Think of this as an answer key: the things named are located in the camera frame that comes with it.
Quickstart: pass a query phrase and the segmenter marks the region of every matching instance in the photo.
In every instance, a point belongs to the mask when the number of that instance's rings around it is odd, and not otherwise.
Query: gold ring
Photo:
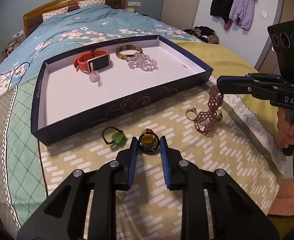
[[[118,49],[116,49],[116,56],[120,59],[127,59],[129,57],[133,57],[135,56],[134,54],[122,54],[120,53],[123,50],[127,50],[127,49],[133,49],[136,50],[139,53],[143,53],[143,49],[138,47],[138,46],[133,46],[133,45],[124,45],[119,47]]]
[[[187,119],[194,122],[194,119],[191,119],[191,118],[188,117],[188,113],[189,112],[194,113],[196,115],[196,117],[197,117],[197,115],[198,115],[197,109],[195,107],[193,107],[193,108],[190,108],[190,109],[187,109],[186,110],[186,117],[187,117]]]

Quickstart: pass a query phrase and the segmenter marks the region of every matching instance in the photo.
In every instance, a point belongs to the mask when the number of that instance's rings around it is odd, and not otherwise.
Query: black jacket
[[[234,0],[212,0],[210,15],[221,16],[225,23],[229,20],[229,14],[231,11]]]

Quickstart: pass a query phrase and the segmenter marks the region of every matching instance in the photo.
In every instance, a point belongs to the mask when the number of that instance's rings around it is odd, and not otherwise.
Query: wall outlet
[[[21,31],[18,33],[18,37],[23,36],[23,35],[24,35],[24,30],[21,30]]]
[[[20,36],[23,36],[23,35],[24,35],[24,31],[22,30],[22,31],[20,31],[19,33],[15,34],[15,35],[13,36],[13,39],[15,39],[15,38],[19,38]]]
[[[140,2],[128,2],[128,6],[140,6]]]
[[[134,8],[128,8],[128,7],[126,7],[126,10],[129,11],[129,12],[135,12],[135,9]]]

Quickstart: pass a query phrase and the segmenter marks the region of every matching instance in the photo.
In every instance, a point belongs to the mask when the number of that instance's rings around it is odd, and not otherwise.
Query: blue floral duvet
[[[103,4],[52,16],[43,22],[0,65],[0,96],[18,82],[39,73],[44,60],[65,51],[100,41],[144,35],[162,35],[172,40],[199,41],[162,22]]]

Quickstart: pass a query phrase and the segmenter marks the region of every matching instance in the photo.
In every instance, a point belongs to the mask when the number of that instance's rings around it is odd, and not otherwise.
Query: screw
[[[110,167],[115,168],[115,167],[118,167],[118,166],[119,166],[119,162],[118,162],[118,161],[111,161],[111,162],[109,163],[109,165],[110,165]]]
[[[74,175],[74,177],[80,177],[81,175],[83,175],[83,171],[75,170],[72,174]]]
[[[180,165],[181,167],[186,167],[186,166],[188,166],[188,164],[189,164],[189,162],[186,161],[186,160],[181,160],[181,161],[179,162],[179,165]]]
[[[226,175],[226,172],[223,169],[217,169],[216,174],[220,177]]]

